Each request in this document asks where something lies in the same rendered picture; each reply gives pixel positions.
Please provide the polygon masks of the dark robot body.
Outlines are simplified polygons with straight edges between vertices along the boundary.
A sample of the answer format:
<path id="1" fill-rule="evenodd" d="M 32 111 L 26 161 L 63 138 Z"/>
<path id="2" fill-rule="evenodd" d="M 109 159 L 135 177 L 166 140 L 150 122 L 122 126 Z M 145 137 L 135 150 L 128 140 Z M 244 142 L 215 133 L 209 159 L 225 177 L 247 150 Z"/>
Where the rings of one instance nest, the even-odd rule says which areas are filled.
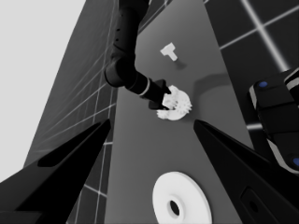
<path id="1" fill-rule="evenodd" d="M 256 81 L 249 97 L 278 165 L 299 176 L 299 67 Z"/>

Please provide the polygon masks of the large thick white disc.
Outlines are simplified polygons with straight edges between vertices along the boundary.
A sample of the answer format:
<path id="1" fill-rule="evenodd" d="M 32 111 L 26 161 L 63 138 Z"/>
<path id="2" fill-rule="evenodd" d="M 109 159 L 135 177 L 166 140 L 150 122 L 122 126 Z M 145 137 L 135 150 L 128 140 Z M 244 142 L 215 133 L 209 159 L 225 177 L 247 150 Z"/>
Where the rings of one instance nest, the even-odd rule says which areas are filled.
<path id="1" fill-rule="evenodd" d="M 159 224 L 212 224 L 205 193 L 181 172 L 158 177 L 152 191 L 152 206 Z"/>

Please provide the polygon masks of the small white T-shaped piece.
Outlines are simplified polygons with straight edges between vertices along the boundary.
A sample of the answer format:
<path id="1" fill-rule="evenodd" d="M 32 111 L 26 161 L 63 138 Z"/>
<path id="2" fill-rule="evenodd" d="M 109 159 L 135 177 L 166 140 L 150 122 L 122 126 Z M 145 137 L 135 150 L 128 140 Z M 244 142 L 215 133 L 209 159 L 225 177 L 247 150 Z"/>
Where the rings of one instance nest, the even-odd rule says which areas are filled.
<path id="1" fill-rule="evenodd" d="M 173 43 L 169 43 L 163 49 L 161 49 L 161 53 L 163 56 L 168 56 L 173 62 L 175 62 L 178 59 L 175 49 L 175 45 Z"/>

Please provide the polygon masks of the white round carrier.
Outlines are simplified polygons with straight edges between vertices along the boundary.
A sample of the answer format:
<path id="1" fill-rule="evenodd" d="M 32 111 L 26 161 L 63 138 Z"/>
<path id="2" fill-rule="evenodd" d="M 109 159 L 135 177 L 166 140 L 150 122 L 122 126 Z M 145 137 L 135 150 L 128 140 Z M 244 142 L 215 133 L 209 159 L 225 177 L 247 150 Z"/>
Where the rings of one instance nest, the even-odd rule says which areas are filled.
<path id="1" fill-rule="evenodd" d="M 187 114 L 180 114 L 179 112 L 177 112 L 176 107 L 172 110 L 167 110 L 168 111 L 168 120 L 171 121 L 176 121 L 179 119 L 182 119 L 183 117 L 185 117 Z"/>

